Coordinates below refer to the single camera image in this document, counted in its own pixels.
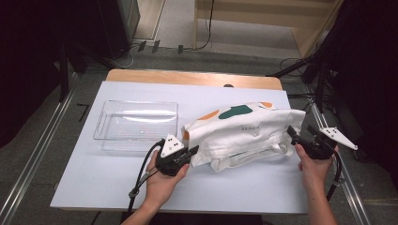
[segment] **transparent plastic tray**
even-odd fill
[[[168,133],[176,135],[177,104],[174,102],[105,101],[94,139],[120,150],[137,142],[158,142]]]

